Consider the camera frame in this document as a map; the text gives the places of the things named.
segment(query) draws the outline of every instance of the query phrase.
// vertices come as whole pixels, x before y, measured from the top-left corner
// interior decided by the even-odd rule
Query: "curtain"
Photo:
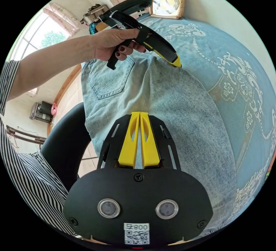
[[[80,30],[80,22],[77,18],[63,7],[55,3],[49,3],[43,8],[43,12],[52,20],[57,22],[70,36],[73,36]]]

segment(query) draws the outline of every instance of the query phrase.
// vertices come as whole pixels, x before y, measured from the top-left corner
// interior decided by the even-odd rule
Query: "screw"
[[[144,179],[143,175],[141,173],[137,173],[135,174],[134,176],[134,180],[137,181],[137,182],[140,182]]]
[[[206,224],[206,220],[200,221],[200,222],[198,223],[198,229],[203,228],[203,227],[205,226],[205,224]]]
[[[74,226],[78,226],[78,222],[76,219],[74,219],[73,217],[69,218],[69,222],[70,224],[74,225]]]

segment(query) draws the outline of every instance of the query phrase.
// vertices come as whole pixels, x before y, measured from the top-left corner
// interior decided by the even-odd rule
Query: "jeans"
[[[116,67],[111,70],[96,60],[82,64],[85,125],[97,155],[121,116],[144,111],[163,120],[176,144],[181,170],[200,181],[209,195],[214,214],[203,233],[221,226],[233,211],[236,168],[210,95],[185,68],[174,68],[152,54],[134,51]],[[140,149],[137,161],[141,162]]]

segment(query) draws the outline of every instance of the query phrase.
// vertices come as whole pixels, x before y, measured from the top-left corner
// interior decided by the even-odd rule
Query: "basket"
[[[98,8],[87,12],[83,15],[83,21],[89,26],[91,23],[97,21],[98,17],[108,11],[109,8],[106,5],[101,5]]]

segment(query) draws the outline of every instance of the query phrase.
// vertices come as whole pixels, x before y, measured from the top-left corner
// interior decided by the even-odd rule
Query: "hand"
[[[138,29],[109,29],[92,35],[94,38],[92,44],[92,59],[108,61],[117,45],[124,42],[126,39],[136,38],[138,34]],[[137,50],[141,53],[146,52],[144,46],[132,41],[128,47],[123,45],[119,47],[119,51],[116,52],[116,57],[118,60],[124,61],[127,55],[133,53],[133,50]]]

